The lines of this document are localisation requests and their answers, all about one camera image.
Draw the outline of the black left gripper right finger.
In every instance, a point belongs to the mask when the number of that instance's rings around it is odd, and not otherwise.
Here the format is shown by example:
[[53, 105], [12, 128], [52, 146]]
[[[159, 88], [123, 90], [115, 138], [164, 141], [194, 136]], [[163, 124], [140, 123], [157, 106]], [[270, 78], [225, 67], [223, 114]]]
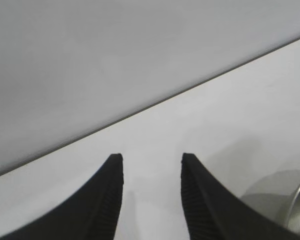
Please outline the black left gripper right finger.
[[233, 195], [193, 153], [182, 155], [180, 194], [192, 240], [300, 240]]

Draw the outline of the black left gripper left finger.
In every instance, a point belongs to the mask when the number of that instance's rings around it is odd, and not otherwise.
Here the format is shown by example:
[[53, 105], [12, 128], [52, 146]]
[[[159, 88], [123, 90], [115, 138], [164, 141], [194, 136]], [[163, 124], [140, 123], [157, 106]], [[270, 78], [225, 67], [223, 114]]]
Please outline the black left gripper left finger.
[[68, 199], [1, 239], [112, 240], [121, 211], [123, 185], [123, 157], [114, 153]]

